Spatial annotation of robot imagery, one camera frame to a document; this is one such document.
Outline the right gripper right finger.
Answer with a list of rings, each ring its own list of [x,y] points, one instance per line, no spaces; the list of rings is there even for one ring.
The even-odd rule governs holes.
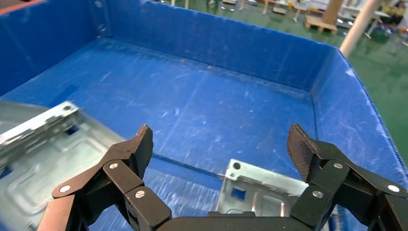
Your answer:
[[[309,230],[320,230],[336,206],[346,208],[370,231],[408,228],[407,190],[354,164],[334,144],[310,138],[292,124],[287,152],[307,188],[290,217]]]

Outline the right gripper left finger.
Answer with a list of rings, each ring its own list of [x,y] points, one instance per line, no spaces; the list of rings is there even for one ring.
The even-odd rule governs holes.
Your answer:
[[[115,206],[135,231],[155,231],[171,220],[170,208],[143,182],[153,154],[153,132],[113,144],[95,166],[58,185],[38,226],[40,231],[86,231]]]

